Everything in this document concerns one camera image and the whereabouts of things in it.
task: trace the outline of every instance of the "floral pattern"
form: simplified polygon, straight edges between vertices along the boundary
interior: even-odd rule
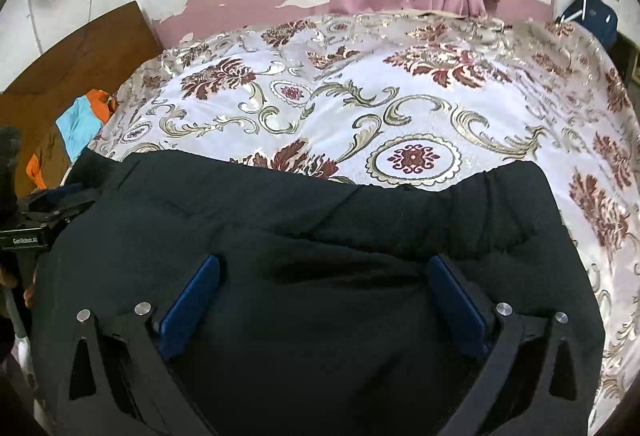
[[[629,214],[623,213],[620,206],[598,188],[598,180],[594,176],[588,174],[583,178],[578,170],[569,185],[569,196],[582,210],[611,263],[614,253],[622,248],[622,242],[628,234]]]
[[[402,67],[412,76],[428,74],[444,88],[453,80],[477,89],[486,80],[509,82],[506,73],[492,66],[484,57],[450,44],[412,46],[384,60],[385,64]]]
[[[351,58],[358,53],[360,53],[360,51],[348,50],[346,46],[340,46],[337,51],[332,54],[317,54],[307,51],[306,56],[308,56],[311,65],[316,69],[325,70],[333,66],[336,62]]]
[[[239,58],[226,58],[216,66],[209,66],[182,79],[182,98],[194,92],[199,100],[206,100],[207,93],[217,93],[224,86],[235,89],[239,85],[253,82],[255,73]]]
[[[306,29],[313,29],[316,25],[309,21],[293,21],[281,24],[265,31],[261,37],[270,46],[279,48],[289,44],[293,36]]]
[[[484,92],[452,94],[459,85]],[[581,26],[314,16],[179,44],[143,64],[116,98],[90,148],[117,161],[182,149],[433,191],[535,161],[607,333],[591,436],[640,371],[640,125],[612,62]]]
[[[332,159],[325,159],[325,154],[311,156],[305,147],[306,138],[296,140],[277,151],[273,157],[267,158],[260,152],[242,159],[229,158],[232,163],[240,163],[251,167],[263,167],[275,171],[304,174],[312,178],[329,179],[338,171],[338,164]]]
[[[613,177],[621,189],[631,186],[631,168],[629,167],[631,154],[629,152],[609,136],[601,137],[597,132],[593,139],[593,150],[609,164]]]
[[[622,83],[618,70],[611,67],[605,75],[607,82],[607,101],[609,102],[609,110],[612,112],[620,112],[624,108],[630,108],[631,100],[626,93],[625,84]]]

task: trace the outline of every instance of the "blue and orange cloth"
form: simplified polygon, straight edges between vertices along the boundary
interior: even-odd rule
[[[92,89],[47,129],[27,164],[27,176],[39,189],[59,186],[80,152],[109,121],[118,104],[103,90]]]

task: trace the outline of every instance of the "bedspread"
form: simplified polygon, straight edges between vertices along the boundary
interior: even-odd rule
[[[606,52],[578,26],[327,15],[182,44],[116,97],[90,144],[116,160],[180,149],[427,191],[535,161],[606,329],[591,434],[640,369],[640,127]]]

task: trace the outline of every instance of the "navy blue object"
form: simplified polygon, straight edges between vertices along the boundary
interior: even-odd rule
[[[583,5],[584,0],[575,0],[562,16],[568,18],[578,11],[581,12]],[[579,16],[572,22],[590,31],[607,51],[618,40],[618,15],[601,0],[587,0],[584,20]]]
[[[425,272],[434,302],[457,349],[472,358],[485,358],[490,350],[486,341],[488,327],[471,297],[440,257],[431,257]]]
[[[184,351],[219,283],[220,261],[210,255],[160,323],[157,347],[164,361]]]

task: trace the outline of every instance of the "black garment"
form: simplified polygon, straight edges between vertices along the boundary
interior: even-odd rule
[[[586,386],[584,416],[562,434],[585,434],[604,330],[529,162],[430,193],[178,151],[131,155],[40,262],[31,337],[40,387],[55,410],[79,310],[102,322],[153,303],[181,261],[213,254],[222,287],[172,367],[220,436],[428,434],[476,370],[434,310],[421,263],[436,253],[496,303],[569,315]]]

